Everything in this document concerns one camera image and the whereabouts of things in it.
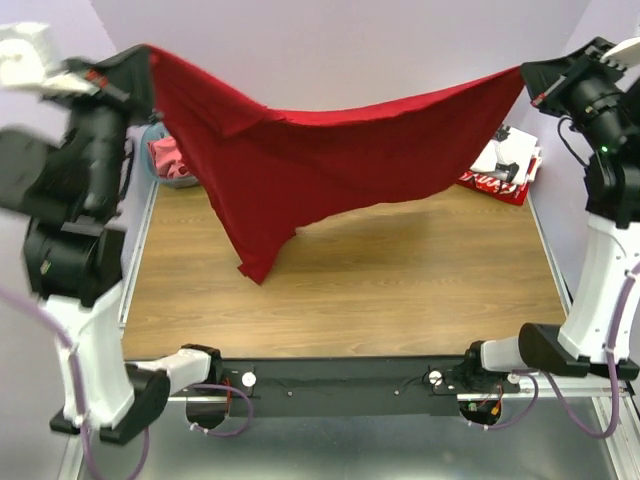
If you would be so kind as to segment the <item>dark red t shirt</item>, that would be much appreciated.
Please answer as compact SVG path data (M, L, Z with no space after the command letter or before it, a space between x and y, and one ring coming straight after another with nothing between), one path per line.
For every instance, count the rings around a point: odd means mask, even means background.
M452 186L523 88L510 68L443 90L337 111L264 106L160 48L157 109L256 283L296 231Z

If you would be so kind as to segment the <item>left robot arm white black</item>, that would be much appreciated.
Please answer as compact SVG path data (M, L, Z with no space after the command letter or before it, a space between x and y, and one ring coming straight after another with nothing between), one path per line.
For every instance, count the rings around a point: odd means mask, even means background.
M1 44L1 83L33 90L69 112L51 143L22 127L1 132L1 206L29 220L23 259L38 311L56 323L65 402L53 431L97 431L124 445L189 386L214 393L217 349L188 344L157 361L123 359L119 309L125 232L110 226L128 191L133 126L158 119L151 51L136 46L98 63L53 60L26 40Z

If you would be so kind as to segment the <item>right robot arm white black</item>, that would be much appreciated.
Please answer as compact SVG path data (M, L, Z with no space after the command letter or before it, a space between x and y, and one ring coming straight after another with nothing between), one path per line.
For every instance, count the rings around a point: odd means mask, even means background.
M596 37L564 57L522 65L532 106L570 121L592 149L584 168L587 251L564 324L526 323L514 337L471 344L459 370L467 389L483 391L496 372L525 369L637 378L629 333L639 297L639 85L616 83L638 63L638 38Z

